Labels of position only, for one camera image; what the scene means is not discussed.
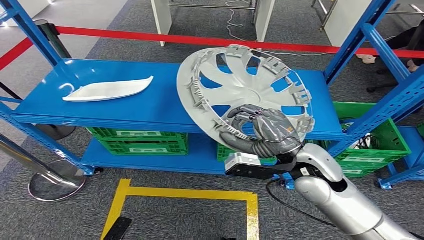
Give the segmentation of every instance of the wheel cover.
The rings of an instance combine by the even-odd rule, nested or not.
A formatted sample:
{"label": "wheel cover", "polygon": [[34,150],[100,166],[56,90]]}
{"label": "wheel cover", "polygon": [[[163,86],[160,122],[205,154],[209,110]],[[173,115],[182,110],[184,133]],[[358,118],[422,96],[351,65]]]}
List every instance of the wheel cover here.
{"label": "wheel cover", "polygon": [[[228,68],[218,67],[220,59]],[[249,67],[255,63],[257,68]],[[237,130],[231,126],[228,113],[245,104],[283,112],[296,107],[301,112],[284,113],[298,132],[300,140],[312,131],[315,120],[312,115],[311,94],[299,75],[280,59],[263,51],[241,45],[203,49],[190,55],[181,64],[177,75],[179,98],[193,121],[215,141],[225,144],[220,132],[229,132],[241,139],[249,138],[253,129]],[[227,106],[224,114],[218,114],[217,106]]]}

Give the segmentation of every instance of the person's foot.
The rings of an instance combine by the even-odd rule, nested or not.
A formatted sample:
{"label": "person's foot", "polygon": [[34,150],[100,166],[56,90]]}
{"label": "person's foot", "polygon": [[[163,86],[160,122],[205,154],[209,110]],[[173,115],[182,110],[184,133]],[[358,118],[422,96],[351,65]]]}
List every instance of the person's foot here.
{"label": "person's foot", "polygon": [[364,64],[375,64],[376,63],[376,57],[373,55],[364,55],[364,54],[357,54],[357,58],[362,59],[362,62]]}
{"label": "person's foot", "polygon": [[409,60],[408,63],[408,70],[411,73],[415,73],[415,71],[417,71],[417,69],[419,68],[419,66],[415,65],[414,61]]}

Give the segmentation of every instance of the white cable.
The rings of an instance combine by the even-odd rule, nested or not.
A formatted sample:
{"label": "white cable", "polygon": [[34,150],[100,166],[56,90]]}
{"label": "white cable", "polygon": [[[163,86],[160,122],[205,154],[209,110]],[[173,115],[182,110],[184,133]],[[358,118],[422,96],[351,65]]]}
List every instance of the white cable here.
{"label": "white cable", "polygon": [[[227,2],[225,3],[225,5],[226,5],[227,7],[231,7],[229,4],[238,3],[238,2],[243,2],[243,3],[249,4],[249,1],[247,1],[247,0],[234,0],[234,1],[227,1]],[[237,39],[237,40],[240,40],[240,41],[246,41],[246,40],[244,40],[244,39],[241,39],[241,38],[238,38],[238,37],[234,36],[234,35],[231,33],[231,29],[230,29],[230,27],[242,28],[242,27],[244,27],[244,25],[243,25],[243,24],[241,24],[241,23],[231,23],[231,21],[233,20],[234,14],[236,14],[236,12],[235,12],[233,9],[230,9],[230,11],[231,11],[231,16],[230,16],[229,20],[226,22],[226,23],[228,24],[228,25],[226,26],[226,29],[228,30],[228,34],[229,34],[231,37],[233,37],[233,38],[235,38],[235,39]]]}
{"label": "white cable", "polygon": [[275,55],[291,55],[296,57],[303,57],[303,56],[322,56],[322,55],[329,55],[329,54],[335,54],[331,52],[324,52],[324,53],[306,53],[306,54],[295,54],[295,53],[287,53],[287,52],[273,52],[273,51],[261,51],[268,54],[275,54]]}
{"label": "white cable", "polygon": [[384,41],[389,41],[390,39],[394,39],[394,38],[396,38],[397,36],[391,36],[391,37],[388,37],[388,38],[386,38],[386,39],[384,39]]}

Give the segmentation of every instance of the white table leg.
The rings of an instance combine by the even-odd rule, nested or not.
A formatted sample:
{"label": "white table leg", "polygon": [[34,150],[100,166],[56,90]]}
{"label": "white table leg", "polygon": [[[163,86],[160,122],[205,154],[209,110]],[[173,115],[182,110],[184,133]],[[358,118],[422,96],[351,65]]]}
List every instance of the white table leg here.
{"label": "white table leg", "polygon": [[[172,26],[171,9],[169,0],[151,0],[154,21],[158,34],[168,35]],[[161,41],[160,46],[164,47],[165,42]]]}
{"label": "white table leg", "polygon": [[258,42],[264,42],[267,36],[268,25],[273,14],[276,0],[258,0],[256,10],[256,36]]}

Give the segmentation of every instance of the red barrier tape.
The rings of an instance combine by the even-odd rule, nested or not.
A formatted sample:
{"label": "red barrier tape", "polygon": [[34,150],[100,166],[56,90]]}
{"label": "red barrier tape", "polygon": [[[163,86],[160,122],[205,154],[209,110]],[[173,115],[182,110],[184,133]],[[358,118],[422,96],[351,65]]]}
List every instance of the red barrier tape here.
{"label": "red barrier tape", "polygon": [[[175,44],[191,44],[226,47],[231,44],[244,45],[254,49],[270,49],[270,50],[285,50],[292,52],[309,52],[309,53],[332,53],[335,54],[340,49],[335,46],[310,45],[310,44],[291,44],[291,43],[276,43],[276,42],[258,42],[258,41],[240,41],[233,39],[222,39],[212,37],[199,36],[181,36],[181,35],[162,35],[145,32],[130,32],[130,31],[111,31],[102,29],[89,29],[69,26],[56,26],[61,34],[80,35],[100,38],[112,39],[128,39],[141,41],[167,42]],[[395,50],[395,54],[399,58],[416,58],[424,59],[424,51],[409,51]],[[356,54],[379,55],[374,48],[360,48]]]}
{"label": "red barrier tape", "polygon": [[25,53],[33,45],[33,42],[29,38],[25,38],[23,41],[14,46],[10,51],[4,54],[0,58],[0,71],[3,70],[7,65],[11,64],[15,59]]}

